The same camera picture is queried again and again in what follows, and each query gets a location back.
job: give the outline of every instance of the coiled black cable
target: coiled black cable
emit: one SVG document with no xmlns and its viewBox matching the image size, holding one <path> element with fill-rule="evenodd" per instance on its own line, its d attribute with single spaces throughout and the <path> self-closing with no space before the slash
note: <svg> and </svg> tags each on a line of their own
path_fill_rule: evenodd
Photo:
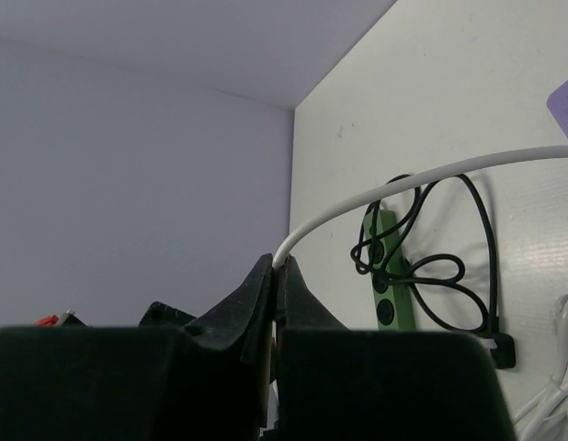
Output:
<svg viewBox="0 0 568 441">
<path fill-rule="evenodd" d="M 408 175 L 400 175 L 396 176 L 390 182 L 403 179 Z M 373 277 L 376 277 L 381 283 L 384 283 L 388 286 L 391 285 L 406 285 L 412 292 L 413 297 L 417 303 L 421 306 L 421 309 L 429 316 L 429 318 L 441 326 L 444 329 L 450 331 L 465 331 L 470 332 L 473 334 L 498 334 L 499 333 L 499 322 L 498 322 L 498 315 L 497 315 L 497 307 L 498 307 L 498 260 L 497 260 L 497 253 L 496 253 L 496 239 L 494 238 L 494 231 L 490 223 L 490 219 L 488 217 L 488 213 L 486 211 L 486 207 L 484 206 L 482 197 L 478 192 L 474 183 L 470 180 L 469 177 L 466 175 L 457 175 L 455 176 L 459 180 L 461 180 L 464 185 L 470 191 L 472 198 L 478 208 L 478 212 L 480 214 L 480 218 L 483 224 L 483 229 L 486 234 L 486 243 L 488 245 L 488 272 L 489 272 L 489 304 L 488 308 L 484 305 L 482 299 L 478 297 L 478 295 L 473 292 L 471 289 L 464 287 L 460 282 L 464 278 L 466 274 L 466 266 L 464 265 L 463 261 L 454 254 L 432 254 L 428 257 L 425 257 L 417 262 L 410 263 L 407 259 L 403 258 L 403 266 L 405 268 L 404 274 L 393 274 L 387 270 L 388 264 L 391 261 L 394 254 L 400 248 L 404 239 L 409 234 L 409 232 L 413 229 L 415 225 L 415 221 L 421 212 L 421 208 L 426 201 L 427 196 L 433 188 L 441 181 L 432 182 L 428 184 L 425 189 L 421 187 L 415 188 L 415 197 L 413 200 L 413 204 L 411 208 L 408 210 L 406 215 L 399 220 L 395 225 L 393 225 L 389 230 L 384 232 L 377 232 L 377 224 L 378 224 L 378 213 L 380 211 L 381 201 L 376 201 L 369 204 L 368 209 L 366 210 L 366 215 L 372 213 L 372 227 L 371 227 L 371 235 L 370 239 L 364 240 L 364 227 L 363 223 L 360 228 L 359 232 L 359 239 L 358 244 L 354 246 L 351 250 L 351 259 L 356 264 L 356 270 L 361 275 L 372 274 Z M 397 232 L 399 229 L 404 227 L 403 232 L 399 234 L 398 241 L 396 244 L 388 250 L 388 252 L 383 256 L 381 259 L 381 264 L 379 268 L 375 268 L 374 260 L 374 247 L 379 240 L 383 239 L 384 237 Z M 370 247 L 369 253 L 369 261 L 367 263 L 361 260 L 361 252 L 364 247 Z M 432 278 L 432 277 L 418 277 L 416 275 L 416 271 L 421 267 L 428 265 L 433 262 L 438 261 L 448 261 L 453 263 L 457 267 L 457 273 L 453 277 L 446 277 L 446 278 Z M 421 296 L 417 285 L 433 285 L 433 286 L 440 286 L 444 288 L 449 288 L 456 290 L 468 298 L 470 298 L 478 307 L 480 314 L 482 315 L 482 321 L 479 326 L 473 329 L 461 329 L 456 326 L 453 326 L 441 318 L 439 318 L 426 304 L 425 300 Z"/>
</svg>

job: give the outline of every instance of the white wooden panel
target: white wooden panel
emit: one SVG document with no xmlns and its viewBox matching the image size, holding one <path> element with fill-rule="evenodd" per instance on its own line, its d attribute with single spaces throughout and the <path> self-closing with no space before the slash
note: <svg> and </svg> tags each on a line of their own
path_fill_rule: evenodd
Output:
<svg viewBox="0 0 568 441">
<path fill-rule="evenodd" d="M 566 0 L 399 1 L 296 110 L 291 228 L 400 173 L 567 143 L 546 108 L 567 79 Z M 550 314 L 568 292 L 568 160 L 471 176 L 499 240 L 501 317 L 518 350 L 518 367 L 500 378 L 516 408 L 547 379 L 555 357 Z M 404 213 L 410 197 L 388 203 Z M 362 214 L 330 222 L 293 251 L 309 288 L 354 328 L 376 325 L 369 280 L 348 255 Z M 486 292 L 483 231 L 458 181 L 438 186 L 404 251 L 458 254 L 471 268 L 470 288 Z M 424 293 L 456 324 L 477 319 L 457 294 Z"/>
</svg>

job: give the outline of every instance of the purple paper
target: purple paper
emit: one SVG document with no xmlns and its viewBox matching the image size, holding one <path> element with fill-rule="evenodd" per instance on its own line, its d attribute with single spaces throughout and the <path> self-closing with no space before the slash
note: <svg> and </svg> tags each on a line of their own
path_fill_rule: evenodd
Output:
<svg viewBox="0 0 568 441">
<path fill-rule="evenodd" d="M 548 109 L 568 138 L 568 81 L 550 95 Z"/>
</svg>

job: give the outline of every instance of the white cable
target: white cable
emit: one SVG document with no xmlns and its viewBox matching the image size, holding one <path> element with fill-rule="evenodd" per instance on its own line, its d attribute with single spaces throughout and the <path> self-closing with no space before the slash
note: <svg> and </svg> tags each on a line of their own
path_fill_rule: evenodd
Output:
<svg viewBox="0 0 568 441">
<path fill-rule="evenodd" d="M 515 416 L 519 441 L 568 439 L 568 297 L 556 318 L 558 355 L 550 381 Z"/>
<path fill-rule="evenodd" d="M 420 187 L 431 182 L 440 181 L 441 179 L 473 172 L 483 168 L 556 158 L 568 158 L 568 145 L 538 147 L 534 149 L 486 154 L 485 156 L 478 156 L 476 158 L 466 159 L 457 163 L 443 165 L 417 175 L 406 177 L 400 181 L 395 181 L 390 184 L 386 184 L 385 186 L 360 193 L 352 198 L 342 200 L 323 213 L 315 216 L 314 218 L 308 219 L 300 227 L 294 230 L 276 251 L 272 266 L 274 269 L 280 268 L 292 248 L 294 248 L 294 245 L 313 230 L 319 228 L 331 219 L 348 213 L 352 209 L 357 209 L 363 205 L 374 202 L 375 200 L 388 198 L 415 187 Z"/>
</svg>

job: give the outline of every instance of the power strip socket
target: power strip socket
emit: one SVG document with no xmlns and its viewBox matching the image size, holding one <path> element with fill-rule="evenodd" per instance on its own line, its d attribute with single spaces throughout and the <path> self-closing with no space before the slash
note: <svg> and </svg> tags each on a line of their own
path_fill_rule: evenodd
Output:
<svg viewBox="0 0 568 441">
<path fill-rule="evenodd" d="M 368 240 L 371 238 L 372 213 L 364 217 L 364 236 Z M 376 232 L 380 234 L 396 225 L 396 214 L 388 209 L 381 209 L 378 212 Z M 381 261 L 387 250 L 390 250 L 398 242 L 398 232 L 393 232 L 385 238 L 376 241 L 368 246 L 369 256 L 373 254 L 373 265 L 375 268 L 381 267 Z M 394 274 L 405 274 L 403 262 L 403 252 L 399 248 L 388 264 L 388 270 Z M 411 292 L 405 285 L 386 285 L 376 275 L 372 273 L 372 287 L 374 291 L 374 304 L 376 305 L 376 316 L 378 318 L 378 328 L 380 330 L 401 330 L 412 331 L 415 327 L 415 315 L 413 313 L 413 303 Z"/>
</svg>

